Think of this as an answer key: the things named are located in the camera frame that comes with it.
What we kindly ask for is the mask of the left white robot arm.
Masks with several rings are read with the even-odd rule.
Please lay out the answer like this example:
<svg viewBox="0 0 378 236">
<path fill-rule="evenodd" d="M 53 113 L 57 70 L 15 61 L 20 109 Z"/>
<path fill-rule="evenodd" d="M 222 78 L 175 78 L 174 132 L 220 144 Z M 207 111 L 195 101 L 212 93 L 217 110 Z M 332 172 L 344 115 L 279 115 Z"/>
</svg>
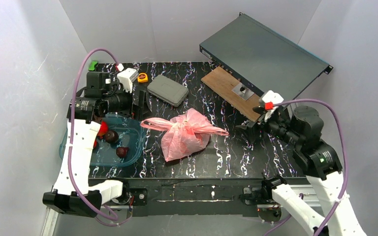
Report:
<svg viewBox="0 0 378 236">
<path fill-rule="evenodd" d="M 132 81 L 124 73 L 87 73 L 86 85 L 69 104 L 62 166 L 53 189 L 43 194 L 46 206 L 61 214 L 95 218 L 104 204 L 128 198 L 118 179 L 89 185 L 89 170 L 102 147 L 113 148 L 106 166 L 127 167 L 142 155 L 140 122 L 150 108 L 147 92 L 133 90 Z"/>
</svg>

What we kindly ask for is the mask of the pink plastic bag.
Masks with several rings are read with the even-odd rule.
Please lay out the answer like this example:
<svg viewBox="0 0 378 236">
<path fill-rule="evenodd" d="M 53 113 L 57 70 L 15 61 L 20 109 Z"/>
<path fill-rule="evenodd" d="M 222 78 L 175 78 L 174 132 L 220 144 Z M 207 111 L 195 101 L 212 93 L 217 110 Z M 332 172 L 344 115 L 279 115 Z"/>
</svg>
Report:
<svg viewBox="0 0 378 236">
<path fill-rule="evenodd" d="M 140 125 L 165 132 L 160 146 L 166 162 L 179 160 L 205 149 L 214 134 L 229 135 L 226 130 L 213 126 L 206 116 L 193 108 L 170 120 L 148 118 L 141 121 Z"/>
</svg>

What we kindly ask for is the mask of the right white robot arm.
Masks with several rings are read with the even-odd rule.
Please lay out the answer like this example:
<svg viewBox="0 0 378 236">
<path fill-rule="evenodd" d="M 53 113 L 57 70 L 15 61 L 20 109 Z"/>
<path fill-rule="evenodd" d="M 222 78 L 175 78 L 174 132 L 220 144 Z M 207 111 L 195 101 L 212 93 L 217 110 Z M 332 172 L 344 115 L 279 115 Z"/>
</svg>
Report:
<svg viewBox="0 0 378 236">
<path fill-rule="evenodd" d="M 345 190 L 345 165 L 321 138 L 323 126 L 318 111 L 308 106 L 297 107 L 292 117 L 276 109 L 267 120 L 236 126 L 250 141 L 264 131 L 292 146 L 293 159 L 313 187 L 323 214 L 305 203 L 280 175 L 264 179 L 260 188 L 245 188 L 240 198 L 247 205 L 280 204 L 310 236 L 363 236 Z"/>
</svg>

